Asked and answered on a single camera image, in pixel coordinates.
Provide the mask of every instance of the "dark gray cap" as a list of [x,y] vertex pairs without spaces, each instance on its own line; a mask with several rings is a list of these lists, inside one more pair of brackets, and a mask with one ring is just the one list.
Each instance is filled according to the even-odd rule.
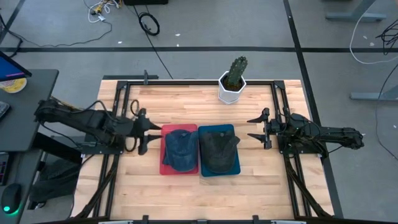
[[166,134],[163,164],[179,172],[193,170],[198,164],[198,132],[178,129]]
[[224,174],[233,168],[240,139],[233,130],[205,132],[199,138],[201,159],[208,170]]

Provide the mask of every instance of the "gray floor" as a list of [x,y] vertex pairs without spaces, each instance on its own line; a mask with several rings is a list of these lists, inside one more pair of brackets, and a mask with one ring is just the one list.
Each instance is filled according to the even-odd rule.
[[[327,11],[349,11],[359,1],[290,0],[302,47],[348,47],[354,23],[330,22]],[[12,14],[17,3],[3,0],[4,17]],[[149,6],[161,25],[161,33],[153,37],[157,47],[196,46],[261,46],[293,47],[284,5],[280,0],[194,1],[170,0],[166,6]],[[380,23],[360,24],[354,47],[380,47],[375,39],[396,20],[398,7],[393,0],[379,0],[370,12],[387,14]],[[113,23],[113,32],[104,39],[76,47],[148,47],[137,19],[126,8],[105,14]],[[106,24],[90,24],[82,1],[26,0],[11,29],[38,44],[72,43],[99,36]],[[15,46],[6,36],[1,47]],[[35,47],[29,43],[24,47]],[[277,52],[160,52],[175,78],[218,78],[232,59],[245,55],[249,65],[245,78],[301,79],[295,53]],[[361,60],[386,60],[395,55],[357,54]],[[375,102],[352,101],[351,91],[379,91],[396,62],[362,65],[347,53],[305,53],[305,63],[312,83],[322,125],[349,126],[360,130],[365,147],[359,151],[341,149],[331,154],[341,206],[346,218],[398,222],[398,162],[378,143],[375,134]],[[54,96],[77,106],[86,106],[96,99],[103,75],[138,75],[144,69],[160,78],[169,78],[153,52],[87,52],[87,53],[24,53],[15,60],[26,68],[56,68],[60,76]],[[391,78],[394,86],[398,76]],[[379,105],[381,141],[398,155],[398,118],[396,103]],[[70,136],[75,130],[54,126]],[[66,218],[71,198],[58,198],[49,207],[24,214],[23,223],[62,220]]]

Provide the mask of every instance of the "white cable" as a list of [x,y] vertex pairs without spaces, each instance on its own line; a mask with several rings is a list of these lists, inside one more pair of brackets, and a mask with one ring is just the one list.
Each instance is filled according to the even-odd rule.
[[378,62],[363,62],[363,61],[361,61],[360,59],[358,59],[358,58],[355,57],[354,52],[353,52],[353,49],[351,48],[351,46],[352,46],[352,44],[353,44],[353,40],[354,40],[354,35],[355,35],[356,27],[358,26],[358,24],[359,24],[359,22],[361,21],[362,17],[363,17],[363,16],[365,15],[365,13],[370,9],[371,6],[369,6],[369,8],[362,14],[362,16],[358,19],[358,22],[356,22],[356,25],[355,25],[354,31],[353,31],[353,36],[351,37],[351,42],[349,43],[349,51],[351,52],[351,54],[353,55],[353,57],[355,58],[355,60],[356,60],[357,62],[359,62],[359,63],[361,63],[361,64],[364,64],[364,65],[373,65],[373,64],[377,64],[377,63],[391,62],[391,61],[397,59],[398,56],[396,56],[396,57],[394,57],[394,58],[392,58],[392,59],[390,59],[390,60],[383,60],[383,61],[378,61]]
[[[93,9],[95,6],[97,6],[97,5],[99,5],[99,4],[103,4],[103,3],[104,3],[104,0],[101,0],[99,3],[92,5],[92,6],[88,9],[88,22],[90,22],[90,23],[95,23],[95,22],[101,21],[101,19],[97,19],[97,20],[95,20],[95,21],[92,21],[92,20],[90,19],[90,16],[91,16],[91,11],[92,11],[92,9]],[[105,12],[108,13],[108,14],[111,12],[111,9],[109,8],[109,6],[114,6],[114,4],[113,4],[113,3],[107,2],[107,3],[105,3],[105,4],[102,6],[103,9],[105,9]]]

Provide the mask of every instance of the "blue tray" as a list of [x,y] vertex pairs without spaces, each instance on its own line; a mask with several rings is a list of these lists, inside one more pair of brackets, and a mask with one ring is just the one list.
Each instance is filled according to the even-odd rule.
[[[232,124],[223,124],[223,125],[212,125],[212,126],[200,126],[198,128],[199,132],[199,138],[204,132],[219,132],[219,131],[229,131],[232,130],[234,132],[234,126]],[[231,171],[224,173],[224,174],[216,174],[206,168],[204,165],[202,159],[200,160],[200,169],[201,169],[201,175],[204,177],[215,177],[215,176],[221,176],[221,175],[237,175],[241,173],[241,165],[239,163],[239,156],[238,156],[238,150],[236,150],[236,156],[235,156],[235,164]]]

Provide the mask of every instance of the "computer mouse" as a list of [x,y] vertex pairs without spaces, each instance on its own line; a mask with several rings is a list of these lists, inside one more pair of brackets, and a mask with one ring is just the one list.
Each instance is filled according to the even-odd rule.
[[8,185],[1,195],[1,208],[6,214],[12,214],[19,208],[21,202],[21,185]]

